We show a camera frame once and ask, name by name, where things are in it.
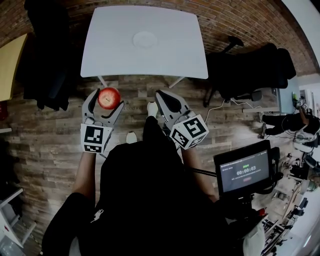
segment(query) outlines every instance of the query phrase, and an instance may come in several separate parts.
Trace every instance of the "circular mark on table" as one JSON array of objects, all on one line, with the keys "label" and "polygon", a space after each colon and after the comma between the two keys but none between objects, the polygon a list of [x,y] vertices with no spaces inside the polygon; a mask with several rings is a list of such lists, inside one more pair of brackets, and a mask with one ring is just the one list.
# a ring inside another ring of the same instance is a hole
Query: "circular mark on table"
[{"label": "circular mark on table", "polygon": [[141,31],[133,36],[133,44],[137,48],[148,49],[156,46],[157,43],[156,36],[148,31]]}]

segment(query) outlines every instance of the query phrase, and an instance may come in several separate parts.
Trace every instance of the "red apple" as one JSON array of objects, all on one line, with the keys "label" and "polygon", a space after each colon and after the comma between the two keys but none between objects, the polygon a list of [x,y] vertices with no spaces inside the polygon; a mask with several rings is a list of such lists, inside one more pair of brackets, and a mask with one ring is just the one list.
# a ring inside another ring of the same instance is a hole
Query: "red apple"
[{"label": "red apple", "polygon": [[120,102],[119,91],[114,87],[102,89],[98,96],[99,105],[105,110],[113,110]]}]

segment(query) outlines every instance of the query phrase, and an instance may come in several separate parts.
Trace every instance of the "monitor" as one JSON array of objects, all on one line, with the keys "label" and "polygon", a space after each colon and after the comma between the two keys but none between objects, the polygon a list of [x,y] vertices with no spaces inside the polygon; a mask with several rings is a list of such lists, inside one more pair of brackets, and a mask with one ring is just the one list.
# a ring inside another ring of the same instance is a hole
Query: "monitor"
[{"label": "monitor", "polygon": [[241,197],[255,193],[271,179],[270,142],[226,152],[214,157],[219,195]]}]

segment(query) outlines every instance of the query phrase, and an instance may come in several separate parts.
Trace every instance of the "screen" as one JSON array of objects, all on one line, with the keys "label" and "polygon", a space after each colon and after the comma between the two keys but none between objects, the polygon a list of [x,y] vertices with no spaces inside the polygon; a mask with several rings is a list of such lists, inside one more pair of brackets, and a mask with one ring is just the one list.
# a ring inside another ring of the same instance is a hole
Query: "screen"
[{"label": "screen", "polygon": [[269,177],[267,150],[220,165],[223,192],[233,191]]}]

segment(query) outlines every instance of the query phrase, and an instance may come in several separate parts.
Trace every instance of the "yellow board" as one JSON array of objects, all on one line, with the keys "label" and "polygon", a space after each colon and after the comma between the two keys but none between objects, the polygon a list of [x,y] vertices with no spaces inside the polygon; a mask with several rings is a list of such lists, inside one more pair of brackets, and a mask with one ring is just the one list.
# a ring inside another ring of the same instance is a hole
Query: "yellow board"
[{"label": "yellow board", "polygon": [[17,67],[27,34],[0,48],[0,102],[11,100]]}]

